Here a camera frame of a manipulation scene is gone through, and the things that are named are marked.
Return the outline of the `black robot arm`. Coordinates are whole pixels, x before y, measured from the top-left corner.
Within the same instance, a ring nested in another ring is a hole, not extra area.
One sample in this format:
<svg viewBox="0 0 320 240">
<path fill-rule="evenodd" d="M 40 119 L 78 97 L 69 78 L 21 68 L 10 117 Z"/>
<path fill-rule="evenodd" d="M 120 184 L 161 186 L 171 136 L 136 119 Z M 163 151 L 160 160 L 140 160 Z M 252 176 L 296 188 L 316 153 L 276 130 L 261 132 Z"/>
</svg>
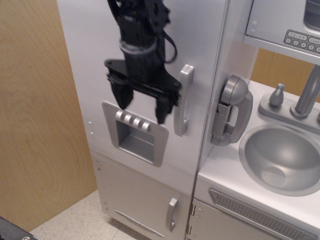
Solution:
<svg viewBox="0 0 320 240">
<path fill-rule="evenodd" d="M 165 42 L 176 44 L 165 32 L 170 10 L 161 0 L 110 0 L 111 13 L 119 27 L 123 60 L 107 59 L 107 79 L 118 106 L 124 110 L 134 91 L 156 100 L 155 116 L 163 124 L 173 106 L 178 106 L 182 84 L 165 69 Z"/>
</svg>

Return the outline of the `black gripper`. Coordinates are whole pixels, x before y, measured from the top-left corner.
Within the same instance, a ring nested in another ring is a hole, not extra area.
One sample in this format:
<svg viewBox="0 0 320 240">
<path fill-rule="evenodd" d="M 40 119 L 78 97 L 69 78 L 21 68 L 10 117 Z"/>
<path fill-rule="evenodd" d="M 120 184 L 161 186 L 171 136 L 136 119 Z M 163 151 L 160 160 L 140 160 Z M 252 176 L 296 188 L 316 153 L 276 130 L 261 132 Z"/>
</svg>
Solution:
<svg viewBox="0 0 320 240">
<path fill-rule="evenodd" d="M 157 123 L 165 122 L 173 106 L 179 103 L 182 87 L 165 69 L 165 59 L 165 45 L 161 43 L 143 54 L 130 54 L 126 49 L 124 59 L 105 60 L 113 95 L 122 110 L 133 100 L 135 90 L 157 99 Z"/>
</svg>

